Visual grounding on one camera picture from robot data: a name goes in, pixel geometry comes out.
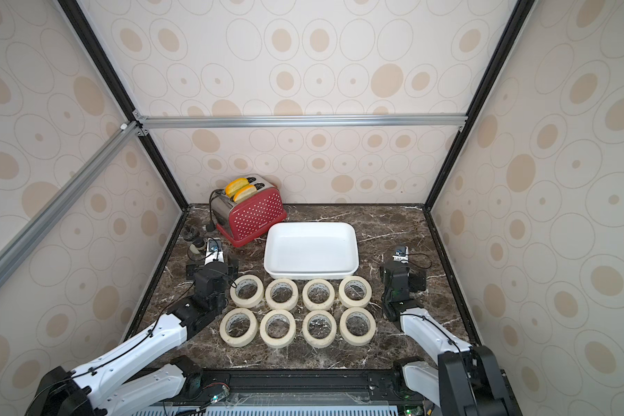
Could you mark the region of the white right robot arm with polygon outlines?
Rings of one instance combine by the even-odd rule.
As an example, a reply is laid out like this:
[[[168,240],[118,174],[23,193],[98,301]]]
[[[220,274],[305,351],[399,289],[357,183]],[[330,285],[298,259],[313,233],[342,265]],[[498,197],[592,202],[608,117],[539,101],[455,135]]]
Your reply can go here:
[[[439,324],[412,298],[409,263],[392,260],[380,267],[384,317],[433,358],[401,368],[408,389],[420,393],[443,415],[516,415],[497,358],[486,346],[473,346]]]

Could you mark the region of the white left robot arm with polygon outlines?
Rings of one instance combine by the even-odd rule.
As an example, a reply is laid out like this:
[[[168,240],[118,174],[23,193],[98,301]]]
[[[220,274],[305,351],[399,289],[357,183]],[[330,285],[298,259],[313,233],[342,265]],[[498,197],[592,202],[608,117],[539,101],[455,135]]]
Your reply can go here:
[[[26,414],[130,415],[178,395],[198,398],[204,390],[203,371],[187,357],[144,376],[138,373],[219,317],[238,276],[236,260],[195,265],[192,286],[153,324],[95,360],[71,370],[55,367],[45,374]]]

